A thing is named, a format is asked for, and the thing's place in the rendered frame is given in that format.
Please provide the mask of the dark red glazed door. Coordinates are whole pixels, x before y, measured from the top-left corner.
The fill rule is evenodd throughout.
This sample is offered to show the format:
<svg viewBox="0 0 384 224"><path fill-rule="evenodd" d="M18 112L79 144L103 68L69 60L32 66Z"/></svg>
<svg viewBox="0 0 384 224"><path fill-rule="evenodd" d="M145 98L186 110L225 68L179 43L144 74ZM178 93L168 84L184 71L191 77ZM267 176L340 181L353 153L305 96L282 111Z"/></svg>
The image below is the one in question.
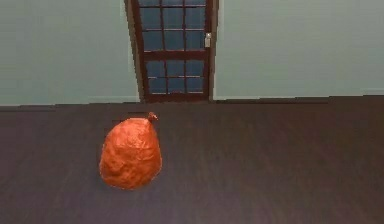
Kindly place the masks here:
<svg viewBox="0 0 384 224"><path fill-rule="evenodd" d="M126 0L134 28L141 100L210 97L213 0ZM211 33L211 47L204 47Z"/></svg>

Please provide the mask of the orange tied rubbish bag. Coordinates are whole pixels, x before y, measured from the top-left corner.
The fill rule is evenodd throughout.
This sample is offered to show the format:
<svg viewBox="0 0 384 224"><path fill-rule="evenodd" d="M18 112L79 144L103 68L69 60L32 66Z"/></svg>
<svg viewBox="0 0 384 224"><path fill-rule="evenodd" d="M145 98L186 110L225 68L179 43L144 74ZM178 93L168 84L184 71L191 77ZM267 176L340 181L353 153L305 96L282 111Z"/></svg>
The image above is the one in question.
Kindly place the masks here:
<svg viewBox="0 0 384 224"><path fill-rule="evenodd" d="M162 169L154 112L115 125L106 135L98 163L101 179L109 186L135 190L149 184Z"/></svg>

